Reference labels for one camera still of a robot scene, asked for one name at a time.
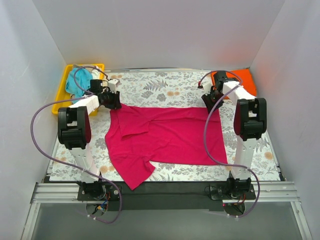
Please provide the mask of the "magenta t shirt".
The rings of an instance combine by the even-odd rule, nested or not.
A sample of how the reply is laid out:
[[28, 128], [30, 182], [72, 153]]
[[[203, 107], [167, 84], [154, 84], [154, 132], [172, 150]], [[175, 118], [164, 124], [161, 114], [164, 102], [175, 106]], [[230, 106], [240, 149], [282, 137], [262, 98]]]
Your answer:
[[219, 112], [205, 107], [137, 107], [110, 111], [105, 135], [110, 161], [131, 190], [154, 172], [152, 162], [214, 166], [227, 163]]

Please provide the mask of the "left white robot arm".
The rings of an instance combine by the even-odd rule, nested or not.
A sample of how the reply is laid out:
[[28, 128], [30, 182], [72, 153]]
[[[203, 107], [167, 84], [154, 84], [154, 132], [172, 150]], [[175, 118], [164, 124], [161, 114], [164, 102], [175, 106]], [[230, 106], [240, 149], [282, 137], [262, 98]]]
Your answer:
[[103, 82], [100, 79], [92, 79], [89, 92], [83, 99], [69, 107], [58, 109], [58, 140], [70, 151], [77, 167], [82, 171], [93, 173], [93, 175], [82, 173], [79, 186], [85, 196], [94, 200], [102, 200], [107, 190], [98, 178], [100, 171], [94, 163], [90, 150], [92, 131], [89, 115], [100, 106], [111, 110], [122, 107], [120, 92], [117, 90], [120, 80], [116, 78], [107, 80], [106, 86]]

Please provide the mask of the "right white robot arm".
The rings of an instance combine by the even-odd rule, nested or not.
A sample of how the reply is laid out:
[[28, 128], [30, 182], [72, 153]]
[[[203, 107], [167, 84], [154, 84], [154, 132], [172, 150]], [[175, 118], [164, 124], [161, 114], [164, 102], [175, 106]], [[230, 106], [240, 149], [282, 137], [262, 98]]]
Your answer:
[[255, 174], [251, 169], [254, 149], [258, 140], [267, 130], [267, 102], [257, 98], [243, 87], [242, 79], [231, 71], [211, 71], [211, 82], [198, 82], [203, 89], [202, 100], [208, 111], [213, 113], [223, 105], [223, 99], [229, 98], [235, 105], [233, 130], [237, 137], [235, 160], [226, 181], [215, 183], [209, 187], [213, 200], [255, 198], [251, 177]]

